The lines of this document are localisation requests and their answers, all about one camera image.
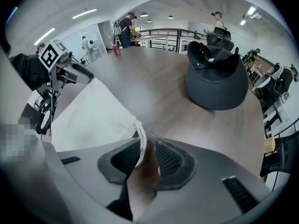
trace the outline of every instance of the black railing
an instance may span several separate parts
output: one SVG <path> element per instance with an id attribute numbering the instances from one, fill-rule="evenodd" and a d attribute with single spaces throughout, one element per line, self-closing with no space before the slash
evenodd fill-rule
<path id="1" fill-rule="evenodd" d="M 179 47 L 181 46 L 180 37 L 182 37 L 182 36 L 190 36 L 190 34 L 192 34 L 191 37 L 193 37 L 197 40 L 206 39 L 205 34 L 198 33 L 198 32 L 193 32 L 193 31 L 189 31 L 189 30 L 185 30 L 185 29 L 179 29 L 179 28 L 149 29 L 149 30 L 142 30 L 142 31 L 140 31 L 140 33 L 143 37 L 150 36 L 150 35 L 166 35 L 166 36 L 168 36 L 168 43 L 169 42 L 175 42 L 175 44 L 176 44 L 176 45 L 168 44 L 168 46 L 175 47 L 175 49 L 174 49 L 175 52 L 179 52 Z M 157 38 L 155 40 L 165 41 L 164 39 L 160 39 L 160 38 Z M 149 41 L 149 47 L 157 48 L 157 49 L 166 49 L 166 48 L 152 47 L 152 44 L 164 45 L 162 43 L 161 44 L 153 43 L 150 40 Z"/>
<path id="2" fill-rule="evenodd" d="M 275 136 L 278 135 L 278 137 L 280 138 L 280 134 L 283 133 L 284 131 L 286 131 L 287 129 L 289 129 L 291 126 L 294 126 L 294 129 L 295 129 L 295 132 L 297 132 L 297 129 L 296 129 L 296 123 L 299 121 L 299 118 L 296 119 L 292 124 L 290 124 L 287 128 L 285 128 L 284 130 L 280 131 L 279 133 L 275 134 Z"/>

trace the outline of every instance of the black office chair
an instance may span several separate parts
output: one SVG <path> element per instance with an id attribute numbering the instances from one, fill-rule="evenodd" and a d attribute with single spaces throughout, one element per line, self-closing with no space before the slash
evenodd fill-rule
<path id="1" fill-rule="evenodd" d="M 207 34 L 206 42 L 208 45 L 221 47 L 228 51 L 234 48 L 230 32 L 221 28 L 215 28 L 212 33 Z"/>
<path id="2" fill-rule="evenodd" d="M 273 154 L 264 156 L 260 172 L 261 177 L 271 172 L 291 173 L 299 154 L 299 130 L 296 130 L 298 120 L 299 119 L 275 135 L 278 136 L 278 138 L 275 139 L 275 150 Z M 291 126 L 295 127 L 295 133 L 287 137 L 280 137 L 280 134 Z"/>

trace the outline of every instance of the white ceiling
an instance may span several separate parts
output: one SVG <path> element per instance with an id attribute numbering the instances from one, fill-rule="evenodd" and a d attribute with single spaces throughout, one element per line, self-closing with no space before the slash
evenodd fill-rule
<path id="1" fill-rule="evenodd" d="M 53 33 L 57 34 L 74 27 L 78 22 L 91 16 L 102 17 L 101 21 L 109 20 L 115 17 L 120 8 L 130 7 L 133 1 L 135 0 L 24 0 L 8 23 L 7 38 L 11 45 L 33 44 L 51 28 L 55 28 L 56 31 Z M 221 11 L 224 21 L 232 21 L 239 25 L 242 15 L 251 5 L 244 0 L 151 0 L 138 6 L 135 12 L 138 15 L 145 11 L 151 16 L 155 16 L 168 9 L 198 8 L 205 14 L 210 14 L 211 11 Z M 97 8 L 97 12 L 75 20 L 72 19 L 73 16 L 92 8 Z M 282 25 L 276 19 L 261 9 L 258 12 L 262 18 L 254 23 L 251 22 L 251 24 L 248 22 L 246 29 L 255 32 L 263 30 L 284 32 L 281 29 Z"/>
<path id="2" fill-rule="evenodd" d="M 7 38 L 12 45 L 34 43 L 51 28 L 59 31 L 84 19 L 72 17 L 97 8 L 97 16 L 111 16 L 128 0 L 24 0 L 7 26 Z"/>
<path id="3" fill-rule="evenodd" d="M 210 15 L 211 12 L 222 12 L 223 21 L 225 24 L 233 24 L 240 26 L 242 17 L 249 8 L 254 5 L 244 0 L 151 0 L 140 6 L 136 7 L 133 11 L 137 15 L 137 22 L 141 21 L 139 15 L 142 12 L 147 12 L 149 17 L 146 19 L 151 19 L 154 21 L 155 18 L 161 19 L 160 14 L 165 14 L 169 11 L 171 14 L 176 14 L 175 19 L 189 21 L 201 21 L 202 23 L 211 23 L 214 24 L 215 21 Z M 273 32 L 279 35 L 285 33 L 283 26 L 271 17 L 267 12 L 257 7 L 257 12 L 262 15 L 258 20 L 248 18 L 248 21 L 244 26 L 240 26 L 243 29 L 249 30 L 254 33 L 263 33 L 263 32 Z M 188 16 L 187 13 L 193 14 L 193 20 Z"/>

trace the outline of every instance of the ceiling light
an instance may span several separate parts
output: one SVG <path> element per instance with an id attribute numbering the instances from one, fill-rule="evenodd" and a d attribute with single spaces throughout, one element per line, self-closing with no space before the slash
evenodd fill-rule
<path id="1" fill-rule="evenodd" d="M 52 31 L 54 31 L 55 28 L 52 28 L 50 31 L 48 31 L 46 34 L 44 34 L 41 38 L 39 38 L 34 45 L 36 46 L 43 38 L 45 38 L 47 35 L 49 35 Z"/>
<path id="2" fill-rule="evenodd" d="M 140 16 L 141 16 L 141 17 L 147 17 L 148 14 L 147 14 L 147 13 L 141 13 Z"/>
<path id="3" fill-rule="evenodd" d="M 79 36 L 82 36 L 82 35 L 84 35 L 84 34 L 86 34 L 86 33 L 89 33 L 89 32 L 84 32 L 84 33 L 82 33 L 81 35 L 79 35 Z"/>
<path id="4" fill-rule="evenodd" d="M 251 7 L 251 8 L 248 10 L 247 14 L 248 14 L 248 15 L 252 15 L 255 11 L 256 11 L 256 8 Z"/>
<path id="5" fill-rule="evenodd" d="M 91 13 L 91 12 L 95 12 L 97 9 L 93 9 L 93 10 L 89 10 L 87 12 L 84 12 L 84 13 L 81 13 L 81 14 L 78 14 L 76 16 L 73 17 L 73 19 L 77 18 L 77 17 L 80 17 L 80 16 L 83 16 L 85 14 L 88 14 L 88 13 Z"/>
<path id="6" fill-rule="evenodd" d="M 252 15 L 250 18 L 254 18 L 254 19 L 260 19 L 262 16 L 259 13 L 255 13 L 254 15 Z"/>
<path id="7" fill-rule="evenodd" d="M 14 15 L 14 13 L 15 13 L 15 11 L 16 11 L 17 9 L 18 9 L 18 7 L 14 7 L 14 9 L 11 11 L 11 13 L 10 13 L 8 19 L 6 20 L 5 24 L 8 23 L 9 19 L 11 19 L 11 17 Z"/>

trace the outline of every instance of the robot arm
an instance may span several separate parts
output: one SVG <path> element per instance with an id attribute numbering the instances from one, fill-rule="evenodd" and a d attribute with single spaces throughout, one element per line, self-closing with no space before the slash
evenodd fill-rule
<path id="1" fill-rule="evenodd" d="M 72 52 L 68 52 L 59 40 L 51 41 L 40 54 L 39 60 L 49 72 L 53 91 L 59 91 L 64 80 L 88 84 L 94 77 L 85 66 L 73 60 Z M 59 74 L 54 72 L 57 69 L 60 70 Z"/>

